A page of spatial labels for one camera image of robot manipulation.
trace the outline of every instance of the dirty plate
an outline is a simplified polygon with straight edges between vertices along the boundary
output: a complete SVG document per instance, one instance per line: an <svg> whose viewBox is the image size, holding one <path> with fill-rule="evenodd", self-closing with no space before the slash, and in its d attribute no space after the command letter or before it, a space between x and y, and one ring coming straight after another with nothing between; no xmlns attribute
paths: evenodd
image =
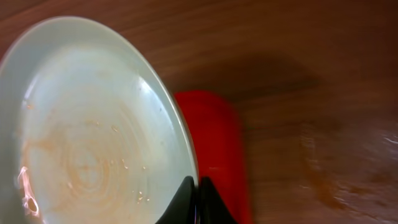
<svg viewBox="0 0 398 224"><path fill-rule="evenodd" d="M58 17L0 67L0 223L155 223L195 161L175 105L111 29Z"/></svg>

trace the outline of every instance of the red object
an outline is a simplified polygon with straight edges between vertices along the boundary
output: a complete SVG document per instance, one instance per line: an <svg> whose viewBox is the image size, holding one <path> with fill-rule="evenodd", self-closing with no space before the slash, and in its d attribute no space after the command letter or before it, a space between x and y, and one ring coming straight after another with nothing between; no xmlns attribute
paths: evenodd
<svg viewBox="0 0 398 224"><path fill-rule="evenodd" d="M192 136L199 176L208 176L239 224L252 224L243 144L232 108L207 91L175 94Z"/></svg>

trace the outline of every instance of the water droplet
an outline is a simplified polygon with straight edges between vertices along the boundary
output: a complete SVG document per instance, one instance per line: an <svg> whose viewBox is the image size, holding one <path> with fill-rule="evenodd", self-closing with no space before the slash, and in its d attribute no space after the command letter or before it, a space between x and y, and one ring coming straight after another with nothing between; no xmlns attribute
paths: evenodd
<svg viewBox="0 0 398 224"><path fill-rule="evenodd" d="M118 128L115 125L112 125L111 128L113 131L119 132Z"/></svg>

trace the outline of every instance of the wood grain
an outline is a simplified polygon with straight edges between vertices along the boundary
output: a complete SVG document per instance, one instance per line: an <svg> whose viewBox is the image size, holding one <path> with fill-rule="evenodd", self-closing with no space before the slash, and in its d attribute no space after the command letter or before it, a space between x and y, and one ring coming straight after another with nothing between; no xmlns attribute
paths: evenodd
<svg viewBox="0 0 398 224"><path fill-rule="evenodd" d="M53 16L101 22L170 91L210 90L243 124L256 223L398 222L398 3L0 3L0 54Z"/></svg>

